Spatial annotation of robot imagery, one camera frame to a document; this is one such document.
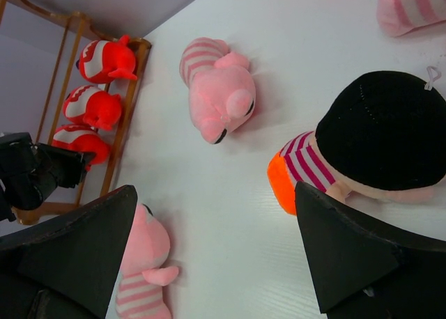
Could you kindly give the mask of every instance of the stuffed animal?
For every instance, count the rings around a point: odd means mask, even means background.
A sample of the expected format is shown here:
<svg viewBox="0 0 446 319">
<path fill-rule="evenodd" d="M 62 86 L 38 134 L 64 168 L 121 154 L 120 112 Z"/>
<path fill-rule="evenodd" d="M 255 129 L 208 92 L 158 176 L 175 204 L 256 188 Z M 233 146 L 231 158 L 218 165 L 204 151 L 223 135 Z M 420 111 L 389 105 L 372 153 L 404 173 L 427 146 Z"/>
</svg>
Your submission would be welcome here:
<svg viewBox="0 0 446 319">
<path fill-rule="evenodd" d="M 117 42 L 94 40 L 82 50 L 76 67 L 81 76 L 92 84 L 109 84 L 115 79 L 136 80 L 133 74 L 136 58 L 127 47 L 130 37 L 124 35 Z"/>
<path fill-rule="evenodd" d="M 288 142 L 268 166 L 279 204 L 295 215 L 303 181 L 345 202 L 351 191 L 374 199 L 429 199 L 446 176 L 446 101 L 403 72 L 370 72 L 347 86 L 316 131 Z"/>
<path fill-rule="evenodd" d="M 120 95 L 110 95 L 95 86 L 80 86 L 63 103 L 63 115 L 74 124 L 112 130 L 121 117 Z"/>
<path fill-rule="evenodd" d="M 223 40 L 198 38 L 183 52 L 180 75 L 189 87 L 190 118 L 208 143 L 220 143 L 251 117 L 256 88 L 248 69 L 248 59 Z"/>
<path fill-rule="evenodd" d="M 178 276 L 178 267 L 161 268 L 170 251 L 166 229 L 142 204 L 136 208 L 121 263 L 116 311 L 121 319 L 171 319 L 162 287 Z"/>
<path fill-rule="evenodd" d="M 92 164 L 102 164 L 107 160 L 110 146 L 105 143 L 99 134 L 86 125 L 63 125 L 54 133 L 52 145 L 54 147 L 73 150 L 76 152 L 93 152 L 96 154 Z"/>
<path fill-rule="evenodd" d="M 378 0 L 377 18 L 389 36 L 446 20 L 446 0 Z"/>
</svg>

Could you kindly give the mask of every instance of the wooden rack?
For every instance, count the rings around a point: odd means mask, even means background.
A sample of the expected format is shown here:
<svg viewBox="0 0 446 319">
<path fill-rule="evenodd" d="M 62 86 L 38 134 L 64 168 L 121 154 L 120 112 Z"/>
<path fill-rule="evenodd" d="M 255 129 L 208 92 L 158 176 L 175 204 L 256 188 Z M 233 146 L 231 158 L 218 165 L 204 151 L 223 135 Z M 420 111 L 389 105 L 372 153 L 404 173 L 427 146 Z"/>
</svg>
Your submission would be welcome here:
<svg viewBox="0 0 446 319">
<path fill-rule="evenodd" d="M 62 26 L 64 29 L 61 44 L 59 47 L 59 53 L 56 59 L 56 64 L 54 66 L 53 75 L 51 81 L 49 83 L 49 90 L 47 94 L 47 99 L 45 101 L 42 117 L 40 119 L 40 124 L 38 128 L 38 133 L 36 137 L 36 141 L 40 141 L 43 125 L 45 119 L 47 117 L 48 106 L 54 94 L 59 94 L 59 100 L 57 103 L 56 113 L 54 115 L 51 130 L 49 132 L 49 137 L 47 140 L 48 144 L 51 144 L 52 137 L 54 136 L 54 132 L 59 124 L 59 118 L 61 115 L 61 110 L 63 106 L 63 101 L 65 99 L 68 83 L 70 81 L 70 76 L 72 73 L 72 67 L 75 64 L 77 52 L 79 50 L 79 43 L 82 37 L 87 38 L 89 40 L 110 40 L 115 41 L 118 38 L 112 35 L 103 33 L 97 30 L 92 25 L 92 19 L 85 15 L 84 13 L 75 11 L 70 15 L 56 14 L 49 12 L 41 7 L 36 6 L 28 0 L 0 0 L 0 23 L 3 18 L 3 13 L 5 11 L 5 7 L 7 3 L 11 3 L 17 7 L 25 9 L 26 11 L 37 15 L 45 20 L 48 20 L 54 24 Z M 75 41 L 71 49 L 70 58 L 68 61 L 68 67 L 65 72 L 65 76 L 63 78 L 63 84 L 61 90 L 55 91 L 54 85 L 56 81 L 56 76 L 59 72 L 59 66 L 61 63 L 61 57 L 63 51 L 66 49 L 66 40 L 68 32 L 71 31 L 75 34 Z M 125 136 L 128 132 L 128 128 L 130 126 L 130 121 L 132 117 L 132 112 L 134 108 L 134 104 L 136 102 L 135 95 L 137 94 L 137 90 L 139 87 L 139 81 L 143 76 L 144 68 L 146 67 L 146 60 L 148 58 L 148 54 L 151 49 L 151 44 L 149 41 L 143 38 L 133 38 L 129 47 L 134 50 L 135 56 L 137 58 L 137 68 L 136 68 L 136 76 L 138 76 L 137 81 L 130 81 L 127 87 L 127 91 L 125 92 L 125 97 L 123 99 L 123 115 L 119 121 L 116 135 L 114 137 L 114 142 L 111 147 L 111 152 L 109 156 L 109 160 L 107 163 L 107 170 L 105 171 L 104 180 L 102 182 L 102 189 L 100 190 L 100 195 L 103 196 L 109 192 L 110 186 L 112 184 L 113 176 L 116 167 L 118 166 L 118 162 L 122 153 L 123 143 L 125 141 Z M 106 85 L 105 90 L 109 90 L 110 85 Z M 32 211 L 23 211 L 15 209 L 15 213 L 18 217 L 18 221 L 21 224 L 32 225 L 36 224 L 41 216 L 43 215 L 61 215 L 63 213 L 74 210 L 80 206 L 82 192 L 84 190 L 84 183 L 81 183 L 77 190 L 77 197 L 74 203 L 50 203 L 45 202 L 41 207 Z"/>
</svg>

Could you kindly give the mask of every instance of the orange plush pants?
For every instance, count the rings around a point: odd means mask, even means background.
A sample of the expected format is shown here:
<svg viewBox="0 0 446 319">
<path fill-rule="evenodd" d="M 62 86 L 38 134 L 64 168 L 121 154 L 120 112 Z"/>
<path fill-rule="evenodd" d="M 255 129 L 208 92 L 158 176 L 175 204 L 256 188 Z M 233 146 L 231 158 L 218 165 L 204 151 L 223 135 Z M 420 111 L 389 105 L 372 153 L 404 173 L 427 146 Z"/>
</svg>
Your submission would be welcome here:
<svg viewBox="0 0 446 319">
<path fill-rule="evenodd" d="M 278 152 L 268 165 L 268 179 L 280 206 L 290 215 L 297 215 L 294 186 L 286 170 L 285 159 Z"/>
</svg>

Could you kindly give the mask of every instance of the red plush toy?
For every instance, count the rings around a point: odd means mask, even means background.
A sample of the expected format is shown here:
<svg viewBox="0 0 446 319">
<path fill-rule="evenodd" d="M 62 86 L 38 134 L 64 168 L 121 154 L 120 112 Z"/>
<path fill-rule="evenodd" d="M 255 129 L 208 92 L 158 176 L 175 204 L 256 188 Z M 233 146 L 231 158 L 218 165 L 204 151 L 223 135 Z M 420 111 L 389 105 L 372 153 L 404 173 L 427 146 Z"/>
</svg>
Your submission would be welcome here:
<svg viewBox="0 0 446 319">
<path fill-rule="evenodd" d="M 109 84 L 115 79 L 136 80 L 133 74 L 136 58 L 127 47 L 129 40 L 129 35 L 124 35 L 117 42 L 94 40 L 89 43 L 76 62 L 81 76 L 92 84 Z"/>
<path fill-rule="evenodd" d="M 110 146 L 99 134 L 86 125 L 69 124 L 61 126 L 54 133 L 52 145 L 76 152 L 93 152 L 96 154 L 92 164 L 102 164 L 107 160 Z"/>
<path fill-rule="evenodd" d="M 74 124 L 112 130 L 121 117 L 120 95 L 110 95 L 95 86 L 80 86 L 63 103 L 63 115 Z"/>
</svg>

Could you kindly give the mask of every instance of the pink striped fabric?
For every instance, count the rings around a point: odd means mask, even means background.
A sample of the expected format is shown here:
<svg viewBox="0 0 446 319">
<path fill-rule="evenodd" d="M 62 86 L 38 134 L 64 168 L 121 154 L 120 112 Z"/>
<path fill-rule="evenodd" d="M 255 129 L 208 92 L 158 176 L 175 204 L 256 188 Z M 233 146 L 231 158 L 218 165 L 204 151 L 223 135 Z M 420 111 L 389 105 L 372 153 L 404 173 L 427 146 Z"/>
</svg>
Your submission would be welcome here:
<svg viewBox="0 0 446 319">
<path fill-rule="evenodd" d="M 119 318 L 156 319 L 169 313 L 162 300 L 162 288 L 147 283 L 142 274 L 123 277 L 116 296 Z"/>
<path fill-rule="evenodd" d="M 312 133 L 305 132 L 290 140 L 280 151 L 280 156 L 285 160 L 293 185 L 302 181 L 326 192 L 335 183 L 335 178 L 309 145 Z"/>
<path fill-rule="evenodd" d="M 229 49 L 221 40 L 197 38 L 183 52 L 180 62 L 180 76 L 189 87 L 196 73 L 211 70 L 214 62 L 228 54 Z"/>
<path fill-rule="evenodd" d="M 446 0 L 378 0 L 378 22 L 391 36 L 446 20 Z"/>
</svg>

